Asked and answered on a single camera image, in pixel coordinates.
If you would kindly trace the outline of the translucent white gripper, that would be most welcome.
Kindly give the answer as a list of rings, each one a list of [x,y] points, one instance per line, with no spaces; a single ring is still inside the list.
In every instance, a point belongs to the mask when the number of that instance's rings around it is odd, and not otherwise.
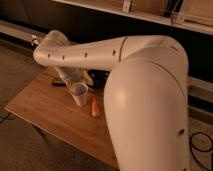
[[[62,81],[70,88],[74,83],[84,80],[83,71],[75,67],[55,67]]]

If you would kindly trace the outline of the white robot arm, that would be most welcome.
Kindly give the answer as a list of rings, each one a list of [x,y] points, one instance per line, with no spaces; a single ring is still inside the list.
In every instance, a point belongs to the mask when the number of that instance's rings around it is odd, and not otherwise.
[[[50,31],[33,52],[64,79],[80,68],[109,73],[104,111],[120,171],[189,171],[188,59],[164,35],[71,44]]]

